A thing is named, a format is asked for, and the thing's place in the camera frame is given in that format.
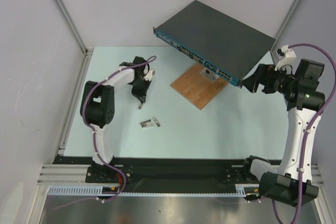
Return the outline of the silver SFP plug module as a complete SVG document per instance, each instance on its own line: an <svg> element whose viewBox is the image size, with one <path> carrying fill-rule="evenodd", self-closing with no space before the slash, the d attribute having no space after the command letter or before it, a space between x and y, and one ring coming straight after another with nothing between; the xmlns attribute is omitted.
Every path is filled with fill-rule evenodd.
<svg viewBox="0 0 336 224"><path fill-rule="evenodd" d="M151 123L151 122L152 122L152 120L150 119L150 120L143 121L140 124L143 125L143 124L148 124L148 123Z"/></svg>

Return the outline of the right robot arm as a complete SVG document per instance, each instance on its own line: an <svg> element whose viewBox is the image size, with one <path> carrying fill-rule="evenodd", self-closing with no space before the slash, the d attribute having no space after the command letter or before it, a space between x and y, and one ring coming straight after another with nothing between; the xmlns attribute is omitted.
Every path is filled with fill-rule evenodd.
<svg viewBox="0 0 336 224"><path fill-rule="evenodd" d="M243 81L252 93L263 85L262 92L279 92L284 96L288 113L288 134L280 166L257 156L244 161L242 178L248 183L259 181L259 194L274 201L296 207L318 196L312 185L311 155L314 135L320 118L313 117L322 108L325 95L317 91L324 64L302 59L295 74L277 70L275 65L259 64L256 71Z"/></svg>

